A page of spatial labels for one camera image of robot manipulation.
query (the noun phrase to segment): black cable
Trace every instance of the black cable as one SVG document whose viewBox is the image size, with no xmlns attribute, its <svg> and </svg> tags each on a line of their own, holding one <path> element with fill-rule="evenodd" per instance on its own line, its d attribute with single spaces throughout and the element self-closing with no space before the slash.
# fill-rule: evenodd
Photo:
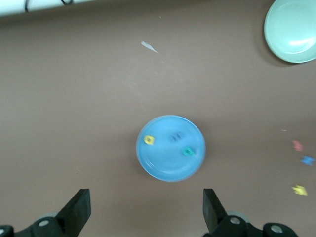
<svg viewBox="0 0 316 237">
<path fill-rule="evenodd" d="M 70 5 L 74 3 L 74 0 L 70 0 L 69 2 L 65 2 L 65 0 L 60 0 L 64 5 Z"/>
<path fill-rule="evenodd" d="M 25 5 L 24 5 L 25 12 L 29 12 L 29 9 L 28 9 L 29 1 L 30 0 L 25 0 Z"/>
<path fill-rule="evenodd" d="M 64 5 L 70 5 L 74 3 L 74 0 L 70 0 L 69 2 L 65 2 L 65 0 L 60 0 Z M 25 12 L 29 12 L 29 2 L 30 0 L 25 0 L 24 9 Z"/>
</svg>

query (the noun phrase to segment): brown table surface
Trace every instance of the brown table surface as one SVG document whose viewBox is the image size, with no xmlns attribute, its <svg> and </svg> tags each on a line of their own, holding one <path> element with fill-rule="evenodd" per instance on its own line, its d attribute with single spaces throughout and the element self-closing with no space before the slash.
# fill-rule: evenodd
<svg viewBox="0 0 316 237">
<path fill-rule="evenodd" d="M 213 188 L 255 227 L 315 236 L 316 167 L 300 159 L 316 156 L 316 61 L 269 51 L 272 3 L 96 1 L 2 18 L 0 223 L 21 230 L 90 188 L 82 237 L 198 237 Z M 147 174 L 135 152 L 141 128 L 169 114 L 207 146 L 200 170 L 175 183 Z"/>
</svg>

